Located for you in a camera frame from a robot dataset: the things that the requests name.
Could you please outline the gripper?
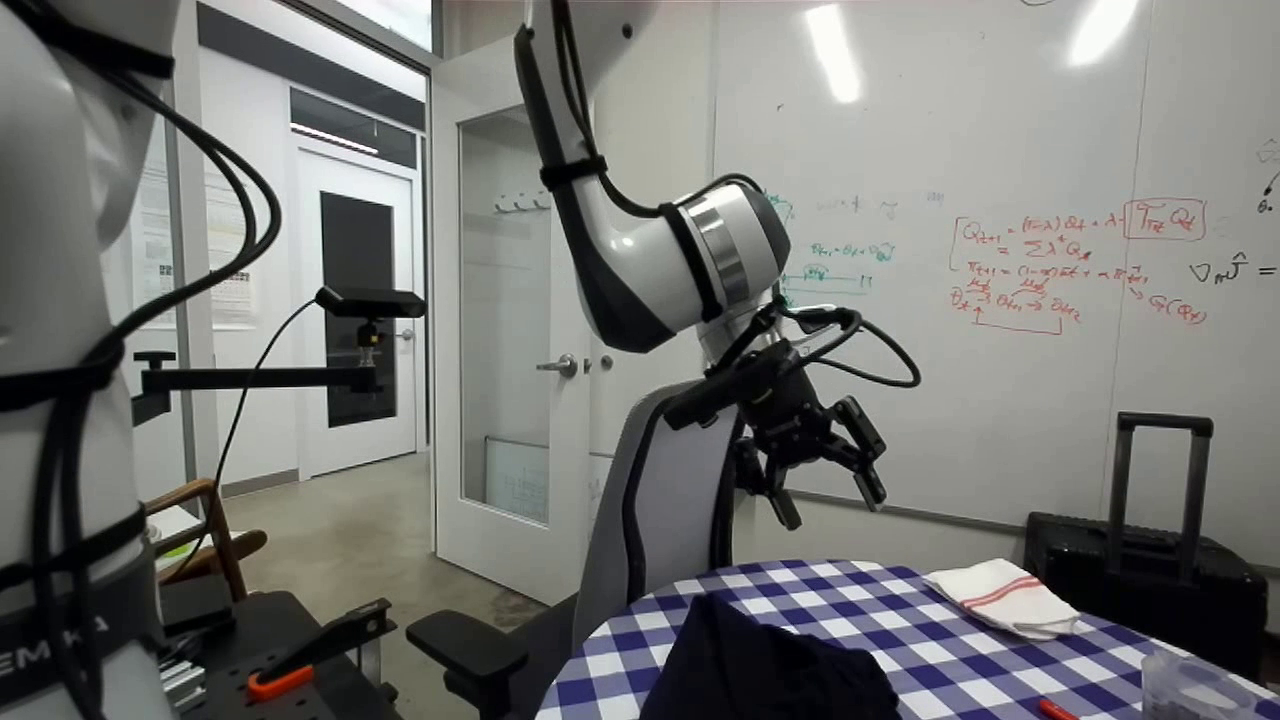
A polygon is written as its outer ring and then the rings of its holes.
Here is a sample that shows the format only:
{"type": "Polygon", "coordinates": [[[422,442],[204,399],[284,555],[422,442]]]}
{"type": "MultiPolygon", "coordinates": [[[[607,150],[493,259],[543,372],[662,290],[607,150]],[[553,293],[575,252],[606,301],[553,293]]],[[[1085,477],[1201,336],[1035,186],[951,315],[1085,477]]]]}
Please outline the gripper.
{"type": "Polygon", "coordinates": [[[796,530],[803,519],[785,488],[785,468],[824,459],[850,471],[864,505],[878,512],[888,493],[876,461],[887,445],[861,405],[845,396],[823,409],[790,342],[776,342],[750,359],[744,416],[751,438],[733,442],[736,488],[764,498],[778,524],[796,530]]]}

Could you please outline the grey office chair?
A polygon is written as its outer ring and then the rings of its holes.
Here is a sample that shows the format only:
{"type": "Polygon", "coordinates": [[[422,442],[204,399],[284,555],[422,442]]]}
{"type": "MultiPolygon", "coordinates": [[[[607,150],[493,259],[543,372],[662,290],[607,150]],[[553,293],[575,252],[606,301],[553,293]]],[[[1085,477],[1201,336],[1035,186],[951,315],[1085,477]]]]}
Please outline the grey office chair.
{"type": "Polygon", "coordinates": [[[735,407],[675,429],[666,420],[684,384],[628,413],[588,537],[579,588],[511,630],[453,610],[406,628],[442,665],[444,687],[480,720],[534,720],[553,680],[600,625],[645,594],[732,561],[735,407]]]}

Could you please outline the dark navy shirt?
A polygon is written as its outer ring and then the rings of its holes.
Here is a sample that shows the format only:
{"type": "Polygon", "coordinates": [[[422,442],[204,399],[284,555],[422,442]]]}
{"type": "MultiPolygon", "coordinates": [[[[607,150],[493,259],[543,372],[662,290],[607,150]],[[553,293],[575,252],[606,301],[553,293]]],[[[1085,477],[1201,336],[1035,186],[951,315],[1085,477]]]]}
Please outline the dark navy shirt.
{"type": "Polygon", "coordinates": [[[690,605],[640,720],[902,720],[864,650],[758,623],[714,594],[690,605]]]}

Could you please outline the wooden chair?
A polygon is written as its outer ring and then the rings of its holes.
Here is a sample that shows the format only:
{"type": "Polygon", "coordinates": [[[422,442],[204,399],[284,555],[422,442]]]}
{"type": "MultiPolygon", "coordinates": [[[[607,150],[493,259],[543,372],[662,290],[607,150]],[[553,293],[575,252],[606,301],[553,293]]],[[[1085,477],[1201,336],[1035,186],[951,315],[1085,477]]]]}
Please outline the wooden chair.
{"type": "Polygon", "coordinates": [[[230,529],[212,479],[191,480],[143,502],[143,509],[157,585],[219,577],[234,602],[250,596],[242,561],[265,547],[268,533],[230,529]]]}

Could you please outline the whiteboard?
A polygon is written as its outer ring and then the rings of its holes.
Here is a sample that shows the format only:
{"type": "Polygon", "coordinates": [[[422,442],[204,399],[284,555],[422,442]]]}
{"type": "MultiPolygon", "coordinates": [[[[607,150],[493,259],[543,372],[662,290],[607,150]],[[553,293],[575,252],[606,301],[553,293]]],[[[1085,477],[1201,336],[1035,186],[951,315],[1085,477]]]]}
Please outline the whiteboard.
{"type": "Polygon", "coordinates": [[[1215,424],[1207,536],[1280,568],[1280,0],[723,3],[716,169],[792,238],[782,291],[900,342],[817,366],[890,507],[1098,518],[1116,415],[1215,424]]]}

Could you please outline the white door with glass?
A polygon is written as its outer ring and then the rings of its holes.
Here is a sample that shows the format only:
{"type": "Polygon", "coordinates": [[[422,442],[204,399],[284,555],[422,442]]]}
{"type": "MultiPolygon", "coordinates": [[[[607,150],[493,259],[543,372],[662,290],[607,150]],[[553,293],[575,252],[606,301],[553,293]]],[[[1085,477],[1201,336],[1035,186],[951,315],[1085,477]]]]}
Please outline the white door with glass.
{"type": "Polygon", "coordinates": [[[431,468],[435,551],[554,603],[579,587],[589,519],[590,333],[544,190],[507,38],[431,73],[431,468]],[[572,354],[572,379],[535,366],[572,354]]]}

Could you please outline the white towel with red stripe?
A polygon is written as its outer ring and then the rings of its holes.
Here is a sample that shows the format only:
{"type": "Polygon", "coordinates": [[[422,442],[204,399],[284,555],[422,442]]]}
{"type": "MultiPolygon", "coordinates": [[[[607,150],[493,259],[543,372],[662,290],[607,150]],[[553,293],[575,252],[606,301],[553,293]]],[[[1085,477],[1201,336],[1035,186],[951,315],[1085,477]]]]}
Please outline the white towel with red stripe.
{"type": "Polygon", "coordinates": [[[925,584],[974,619],[1027,641],[1075,633],[1082,614],[1006,559],[932,571],[925,584]]]}

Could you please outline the blue white checkered tablecloth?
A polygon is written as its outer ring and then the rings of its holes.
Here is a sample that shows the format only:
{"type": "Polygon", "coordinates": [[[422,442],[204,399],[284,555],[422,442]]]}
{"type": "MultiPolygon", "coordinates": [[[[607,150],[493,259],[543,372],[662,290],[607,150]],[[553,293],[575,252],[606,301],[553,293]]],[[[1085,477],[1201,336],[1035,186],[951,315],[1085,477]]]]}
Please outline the blue white checkered tablecloth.
{"type": "Polygon", "coordinates": [[[905,566],[745,562],[666,585],[599,625],[535,719],[637,720],[689,605],[705,593],[760,623],[868,651],[902,720],[1046,720],[1042,700],[1080,720],[1140,720],[1140,664],[1162,646],[1091,615],[1073,635],[1024,641],[961,612],[905,566]]]}

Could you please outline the black suitcase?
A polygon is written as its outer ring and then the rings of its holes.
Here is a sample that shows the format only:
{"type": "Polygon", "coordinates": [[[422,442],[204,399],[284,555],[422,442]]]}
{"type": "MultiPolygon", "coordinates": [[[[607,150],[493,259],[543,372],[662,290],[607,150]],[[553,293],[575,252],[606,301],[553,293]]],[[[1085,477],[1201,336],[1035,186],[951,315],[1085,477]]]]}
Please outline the black suitcase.
{"type": "Polygon", "coordinates": [[[1023,566],[1082,612],[1257,682],[1268,583],[1239,553],[1202,533],[1212,438],[1213,421],[1207,416],[1119,413],[1106,518],[1029,512],[1023,566]],[[1126,521],[1133,441],[1140,428],[1190,434],[1178,532],[1126,521]]]}

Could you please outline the clear plastic container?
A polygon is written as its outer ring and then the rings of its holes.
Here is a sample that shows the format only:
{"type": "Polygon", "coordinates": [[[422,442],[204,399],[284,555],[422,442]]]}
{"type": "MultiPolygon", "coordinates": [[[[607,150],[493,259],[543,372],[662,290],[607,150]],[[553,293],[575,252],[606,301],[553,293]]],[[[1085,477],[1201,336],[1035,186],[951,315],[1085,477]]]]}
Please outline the clear plastic container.
{"type": "Polygon", "coordinates": [[[1258,700],[1226,673],[1156,650],[1140,662],[1142,720],[1254,720],[1258,700]]]}

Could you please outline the white door with dark pane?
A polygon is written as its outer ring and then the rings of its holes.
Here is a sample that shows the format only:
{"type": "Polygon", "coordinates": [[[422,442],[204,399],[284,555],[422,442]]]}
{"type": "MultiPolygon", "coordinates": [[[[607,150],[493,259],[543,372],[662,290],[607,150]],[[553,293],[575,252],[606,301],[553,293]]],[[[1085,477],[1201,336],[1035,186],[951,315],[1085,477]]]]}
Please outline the white door with dark pane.
{"type": "MultiPolygon", "coordinates": [[[[419,184],[410,169],[319,146],[296,151],[300,288],[411,291],[421,240],[419,184]]],[[[307,366],[370,361],[378,392],[306,389],[300,404],[305,477],[411,454],[417,443],[419,319],[383,319],[380,341],[357,345],[358,318],[321,309],[301,322],[307,366]]]]}

